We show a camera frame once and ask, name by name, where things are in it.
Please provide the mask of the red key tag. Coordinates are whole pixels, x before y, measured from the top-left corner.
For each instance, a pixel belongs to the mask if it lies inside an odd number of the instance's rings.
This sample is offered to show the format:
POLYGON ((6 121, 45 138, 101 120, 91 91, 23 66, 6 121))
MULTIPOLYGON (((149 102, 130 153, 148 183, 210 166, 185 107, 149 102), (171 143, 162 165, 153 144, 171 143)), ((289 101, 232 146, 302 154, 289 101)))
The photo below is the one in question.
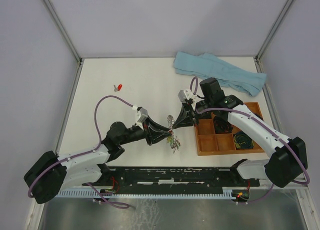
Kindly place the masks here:
POLYGON ((113 86, 113 90, 114 92, 119 92, 121 89, 122 89, 123 85, 122 84, 119 84, 119 85, 114 85, 113 86))

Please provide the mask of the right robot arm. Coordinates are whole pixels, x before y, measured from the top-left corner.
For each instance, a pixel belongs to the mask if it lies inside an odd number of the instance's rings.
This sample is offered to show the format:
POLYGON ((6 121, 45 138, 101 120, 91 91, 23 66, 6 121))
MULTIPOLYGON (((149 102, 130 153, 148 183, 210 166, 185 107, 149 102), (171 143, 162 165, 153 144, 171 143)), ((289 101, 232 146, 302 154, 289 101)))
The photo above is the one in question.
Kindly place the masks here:
POLYGON ((215 78, 205 79, 197 86, 201 88, 202 98, 191 89, 178 93, 182 107, 173 128, 195 126, 202 115, 213 113, 242 130, 268 156, 267 160, 243 159, 234 164, 243 179, 269 179, 280 188, 289 183, 304 186, 310 183, 306 144, 301 138, 290 138, 270 127, 239 98, 225 95, 215 78))

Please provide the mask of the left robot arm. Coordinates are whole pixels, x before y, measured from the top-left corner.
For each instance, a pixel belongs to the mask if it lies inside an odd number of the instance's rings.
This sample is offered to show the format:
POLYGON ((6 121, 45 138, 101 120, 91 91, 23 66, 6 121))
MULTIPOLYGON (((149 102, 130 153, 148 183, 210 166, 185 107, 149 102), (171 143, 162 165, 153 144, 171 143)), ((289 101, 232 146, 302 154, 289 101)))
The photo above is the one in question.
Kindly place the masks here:
POLYGON ((94 148, 65 155, 53 151, 42 154, 23 178, 28 186, 27 195, 43 204, 65 188, 95 183, 102 177, 105 164, 124 153, 124 144, 146 140, 148 145, 153 145, 171 135, 169 128, 150 117, 130 128, 123 122, 114 122, 94 148))

